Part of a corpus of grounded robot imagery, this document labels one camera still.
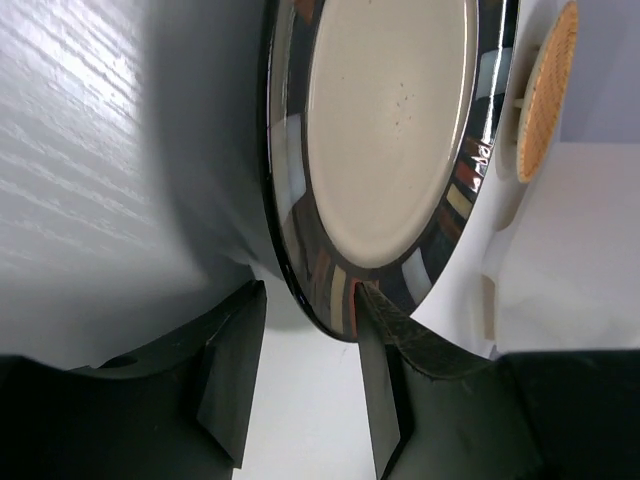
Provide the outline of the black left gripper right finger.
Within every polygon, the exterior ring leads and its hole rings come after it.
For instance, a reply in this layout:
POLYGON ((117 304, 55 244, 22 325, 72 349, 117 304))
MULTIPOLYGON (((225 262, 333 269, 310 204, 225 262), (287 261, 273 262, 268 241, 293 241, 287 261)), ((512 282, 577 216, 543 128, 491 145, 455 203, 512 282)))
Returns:
POLYGON ((369 282, 356 285, 354 311, 375 474, 389 478, 415 431, 406 371, 451 381, 489 360, 413 320, 369 282))

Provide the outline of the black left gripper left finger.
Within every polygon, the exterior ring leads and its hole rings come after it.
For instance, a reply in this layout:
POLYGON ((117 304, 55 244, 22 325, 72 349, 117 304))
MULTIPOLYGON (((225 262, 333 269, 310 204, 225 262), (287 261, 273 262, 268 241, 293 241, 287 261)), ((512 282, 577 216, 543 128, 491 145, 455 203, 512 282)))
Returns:
POLYGON ((80 418, 67 470, 242 465, 266 320, 263 282, 98 368, 74 372, 80 418))

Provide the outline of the black rimmed beige plate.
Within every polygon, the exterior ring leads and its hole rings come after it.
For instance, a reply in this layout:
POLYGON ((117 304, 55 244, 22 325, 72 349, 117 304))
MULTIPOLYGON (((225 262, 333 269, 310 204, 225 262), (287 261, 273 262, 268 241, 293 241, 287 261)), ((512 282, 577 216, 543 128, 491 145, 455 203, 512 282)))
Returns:
POLYGON ((324 334, 357 336, 369 282, 403 313, 453 256, 487 176, 516 1, 270 1, 257 116, 284 281, 324 334))

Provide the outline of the round orange woven basket plate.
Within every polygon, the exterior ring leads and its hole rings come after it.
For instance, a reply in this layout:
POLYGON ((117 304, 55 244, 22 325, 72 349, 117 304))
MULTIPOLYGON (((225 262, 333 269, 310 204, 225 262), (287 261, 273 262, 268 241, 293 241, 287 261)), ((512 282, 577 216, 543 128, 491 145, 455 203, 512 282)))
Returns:
POLYGON ((520 110, 516 172, 522 184, 532 181, 554 138, 571 75, 578 30, 578 5, 568 1, 537 50, 524 96, 514 102, 520 110))

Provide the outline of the white plastic bin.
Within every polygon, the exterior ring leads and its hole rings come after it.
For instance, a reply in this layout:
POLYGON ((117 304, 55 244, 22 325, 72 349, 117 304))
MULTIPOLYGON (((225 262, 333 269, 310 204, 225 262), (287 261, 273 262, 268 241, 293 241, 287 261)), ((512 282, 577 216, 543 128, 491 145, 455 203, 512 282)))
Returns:
MULTIPOLYGON (((511 162, 518 181, 514 107, 511 162)), ((485 256, 496 348, 502 354, 635 349, 639 148, 556 142, 555 134, 532 181, 518 181, 524 197, 485 256)))

